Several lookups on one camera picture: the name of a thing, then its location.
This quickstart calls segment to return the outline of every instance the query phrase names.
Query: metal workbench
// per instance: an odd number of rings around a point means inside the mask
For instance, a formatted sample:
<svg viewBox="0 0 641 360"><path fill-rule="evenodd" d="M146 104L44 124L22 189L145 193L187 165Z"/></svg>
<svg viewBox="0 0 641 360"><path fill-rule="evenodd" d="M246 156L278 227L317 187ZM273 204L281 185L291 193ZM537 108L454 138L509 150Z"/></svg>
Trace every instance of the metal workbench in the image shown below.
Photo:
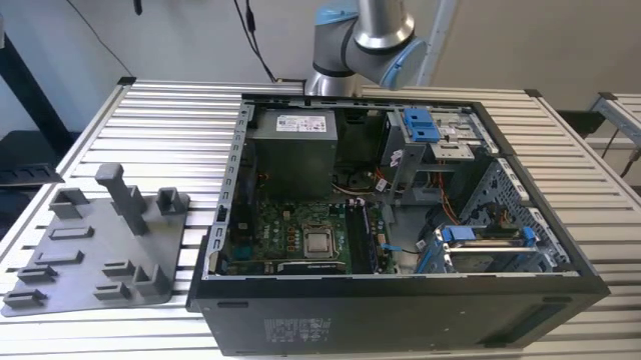
<svg viewBox="0 0 641 360"><path fill-rule="evenodd" d="M619 130L641 147L641 94L603 92L592 107L615 124Z"/></svg>
<svg viewBox="0 0 641 360"><path fill-rule="evenodd" d="M299 85L287 84L142 80L118 86L58 167L67 183L43 187L0 242L0 294L14 287L15 270L27 264L51 221L47 204L55 189L80 187L88 197L104 196L104 188L92 177L100 163L119 162L127 184L138 185L145 193L175 186L191 195L174 297L167 304L142 308L0 317L0 355L26 355L20 359L30 359L28 354L50 354L48 359L122 360L221 356L203 318L187 313L183 304L201 238L214 219L239 98L243 92L301 91ZM524 91L486 89L409 88L389 92L369 87L364 94L482 102L612 291L612 296L522 352L430 356L641 359L641 199L548 102ZM345 358L417 359L422 355L408 352Z"/></svg>

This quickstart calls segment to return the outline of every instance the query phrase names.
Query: sticker label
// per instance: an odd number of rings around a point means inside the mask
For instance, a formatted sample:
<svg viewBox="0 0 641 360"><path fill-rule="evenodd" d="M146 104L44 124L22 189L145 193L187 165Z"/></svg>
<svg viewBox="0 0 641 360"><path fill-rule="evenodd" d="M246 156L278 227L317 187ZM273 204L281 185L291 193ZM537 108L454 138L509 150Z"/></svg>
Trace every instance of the sticker label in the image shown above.
<svg viewBox="0 0 641 360"><path fill-rule="evenodd" d="M277 118L277 131L325 133L327 132L325 116L281 115Z"/></svg>
<svg viewBox="0 0 641 360"><path fill-rule="evenodd" d="M266 339L271 343L318 343L327 341L331 318L265 319Z"/></svg>
<svg viewBox="0 0 641 360"><path fill-rule="evenodd" d="M382 178L381 180L378 180L376 189L384 192L386 186L388 186L388 181L385 180L385 178Z"/></svg>

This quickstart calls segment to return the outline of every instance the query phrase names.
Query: wire bundle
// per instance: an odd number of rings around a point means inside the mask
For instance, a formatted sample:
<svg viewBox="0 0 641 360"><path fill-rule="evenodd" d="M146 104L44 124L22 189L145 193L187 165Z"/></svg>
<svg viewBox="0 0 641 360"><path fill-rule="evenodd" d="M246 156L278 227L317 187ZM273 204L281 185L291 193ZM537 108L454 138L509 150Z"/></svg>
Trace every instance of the wire bundle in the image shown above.
<svg viewBox="0 0 641 360"><path fill-rule="evenodd" d="M246 0L246 20L243 19L243 13L241 11L238 0L234 0L234 5L237 7L238 17L241 18L242 30L245 31L245 36L247 38L247 42L250 43L251 51L254 52L254 54L258 57L258 60L261 61L262 68L265 69L267 77L270 77L270 81L275 83L277 78L274 77L274 74L271 73L271 69L263 60L263 54L261 53L261 49L259 49L259 42L257 41L257 35L255 35L257 23L254 18L254 12L251 11L250 0Z"/></svg>

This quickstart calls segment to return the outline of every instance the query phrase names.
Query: metal bracket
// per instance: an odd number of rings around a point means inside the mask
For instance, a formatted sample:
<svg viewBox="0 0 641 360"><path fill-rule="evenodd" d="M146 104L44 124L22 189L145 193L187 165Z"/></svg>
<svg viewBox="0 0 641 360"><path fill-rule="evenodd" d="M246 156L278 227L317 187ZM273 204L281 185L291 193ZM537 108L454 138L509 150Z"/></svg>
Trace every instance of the metal bracket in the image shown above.
<svg viewBox="0 0 641 360"><path fill-rule="evenodd" d="M473 161L474 154L472 154L470 147L464 144L430 144L434 158L437 160L461 160Z"/></svg>

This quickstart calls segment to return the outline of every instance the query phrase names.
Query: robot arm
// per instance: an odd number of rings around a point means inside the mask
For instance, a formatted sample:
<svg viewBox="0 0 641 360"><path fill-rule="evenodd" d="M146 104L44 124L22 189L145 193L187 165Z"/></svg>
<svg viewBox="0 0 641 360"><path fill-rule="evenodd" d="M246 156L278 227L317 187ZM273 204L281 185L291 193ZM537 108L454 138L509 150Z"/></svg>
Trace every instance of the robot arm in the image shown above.
<svg viewBox="0 0 641 360"><path fill-rule="evenodd" d="M358 0L358 8L353 1L335 1L317 11L306 95L357 95L356 74L398 90L416 75L426 50L404 0Z"/></svg>

